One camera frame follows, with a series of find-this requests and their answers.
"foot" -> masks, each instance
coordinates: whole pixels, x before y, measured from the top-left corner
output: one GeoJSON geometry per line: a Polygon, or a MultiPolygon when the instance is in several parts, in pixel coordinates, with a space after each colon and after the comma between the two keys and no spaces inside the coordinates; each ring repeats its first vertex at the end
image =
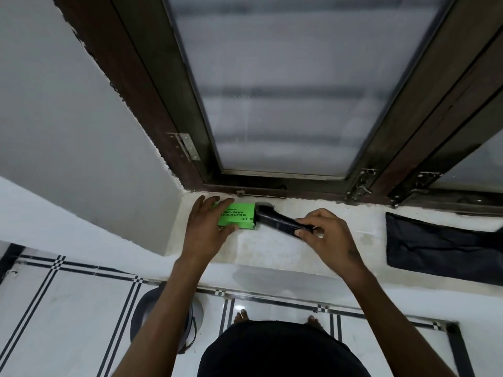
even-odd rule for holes
{"type": "Polygon", "coordinates": [[[307,318],[307,323],[306,324],[307,325],[311,325],[311,327],[318,328],[318,329],[324,331],[324,329],[321,326],[321,324],[319,323],[318,319],[315,318],[312,315],[307,318]]]}
{"type": "Polygon", "coordinates": [[[236,317],[234,318],[234,324],[241,323],[242,321],[247,321],[247,320],[249,320],[247,311],[241,310],[241,312],[238,312],[236,314],[236,317]]]}

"finger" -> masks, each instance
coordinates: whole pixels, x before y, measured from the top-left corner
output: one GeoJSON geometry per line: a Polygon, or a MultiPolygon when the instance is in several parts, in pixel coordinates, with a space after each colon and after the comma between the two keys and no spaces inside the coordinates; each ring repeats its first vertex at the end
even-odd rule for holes
{"type": "Polygon", "coordinates": [[[215,202],[218,202],[220,200],[220,196],[211,196],[208,198],[205,202],[203,202],[203,206],[201,207],[202,212],[207,212],[208,210],[211,210],[211,207],[215,202]]]}
{"type": "Polygon", "coordinates": [[[220,236],[222,237],[222,243],[225,242],[227,237],[234,233],[238,229],[237,225],[227,225],[220,230],[220,236]]]}
{"type": "Polygon", "coordinates": [[[201,206],[203,204],[203,201],[204,201],[204,196],[199,196],[199,198],[196,200],[196,202],[194,202],[194,205],[192,206],[192,210],[190,211],[190,214],[189,214],[189,221],[191,220],[191,218],[195,214],[197,214],[201,210],[201,206]]]}
{"type": "Polygon", "coordinates": [[[297,218],[295,221],[299,222],[300,224],[313,225],[323,229],[326,229],[325,226],[330,222],[329,219],[325,217],[318,217],[316,215],[305,218],[297,218]]]}
{"type": "Polygon", "coordinates": [[[315,249],[318,244],[322,241],[316,235],[308,232],[307,230],[295,230],[295,235],[302,239],[305,243],[315,249]]]}
{"type": "Polygon", "coordinates": [[[330,210],[327,210],[325,208],[313,210],[312,212],[308,213],[306,215],[306,217],[338,218],[334,213],[332,213],[330,210]]]}
{"type": "Polygon", "coordinates": [[[220,216],[233,202],[234,198],[226,198],[225,200],[221,201],[217,206],[215,206],[215,208],[213,208],[213,211],[215,212],[214,214],[220,216]]]}

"white tile floor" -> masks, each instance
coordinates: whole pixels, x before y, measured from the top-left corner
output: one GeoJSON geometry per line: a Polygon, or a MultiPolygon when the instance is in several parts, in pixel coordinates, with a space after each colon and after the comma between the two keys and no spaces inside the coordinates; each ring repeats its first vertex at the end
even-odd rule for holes
{"type": "MultiPolygon", "coordinates": [[[[27,250],[0,285],[0,377],[110,376],[129,347],[136,304],[155,287],[154,281],[135,275],[27,250]]],[[[207,346],[243,308],[252,320],[305,323],[313,315],[373,377],[392,377],[367,321],[347,316],[354,310],[337,315],[310,302],[199,291],[203,324],[192,347],[177,356],[175,377],[196,376],[207,346]]],[[[456,372],[447,334],[429,321],[420,322],[430,326],[419,328],[420,333],[456,372]]]]}

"frosted glass pane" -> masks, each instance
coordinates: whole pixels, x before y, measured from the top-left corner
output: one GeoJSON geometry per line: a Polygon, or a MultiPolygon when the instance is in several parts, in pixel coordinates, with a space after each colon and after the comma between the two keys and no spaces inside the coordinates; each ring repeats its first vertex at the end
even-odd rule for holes
{"type": "Polygon", "coordinates": [[[169,0],[224,169],[345,175],[445,0],[169,0]]]}
{"type": "Polygon", "coordinates": [[[503,131],[460,161],[432,187],[503,192],[503,131]]]}

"green soap box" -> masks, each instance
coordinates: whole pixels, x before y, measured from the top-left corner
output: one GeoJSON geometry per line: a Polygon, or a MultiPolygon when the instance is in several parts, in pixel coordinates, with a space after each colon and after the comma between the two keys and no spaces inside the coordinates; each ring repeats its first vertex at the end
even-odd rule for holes
{"type": "Polygon", "coordinates": [[[240,229],[255,228],[255,204],[231,203],[218,220],[218,226],[238,225],[240,229]]]}

